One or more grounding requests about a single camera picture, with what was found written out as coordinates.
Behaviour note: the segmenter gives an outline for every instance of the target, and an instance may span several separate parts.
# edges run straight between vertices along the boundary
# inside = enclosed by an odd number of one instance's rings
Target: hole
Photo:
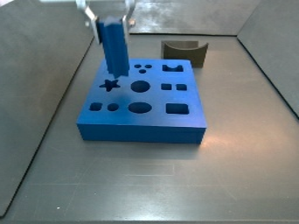
[[[140,73],[140,74],[144,74],[144,73],[145,73],[145,70],[144,70],[144,69],[140,69],[140,70],[139,70],[139,73]]]
[[[100,102],[92,102],[89,104],[88,110],[100,111],[101,110],[101,105],[103,105],[103,103],[100,103]]]
[[[172,84],[162,84],[162,90],[172,90]]]
[[[187,85],[176,84],[176,90],[186,91],[187,90]]]
[[[152,109],[152,106],[145,102],[133,102],[128,105],[128,110],[136,114],[144,114]]]
[[[105,80],[105,84],[100,85],[99,87],[105,88],[108,92],[112,90],[112,88],[120,88],[117,85],[117,80]]]
[[[183,66],[168,67],[167,65],[163,65],[163,71],[164,72],[183,72]]]
[[[117,109],[119,109],[117,104],[111,103],[111,104],[107,105],[107,110],[108,111],[116,111]]]
[[[166,113],[176,115],[188,115],[188,105],[184,103],[166,103]]]
[[[145,92],[150,87],[150,83],[144,80],[137,80],[131,84],[131,89],[137,93]]]

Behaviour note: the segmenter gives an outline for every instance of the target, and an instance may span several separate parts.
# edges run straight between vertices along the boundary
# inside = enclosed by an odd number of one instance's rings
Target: blue foam block
[[[188,60],[131,59],[117,80],[101,62],[79,114],[84,140],[199,144],[207,128]]]

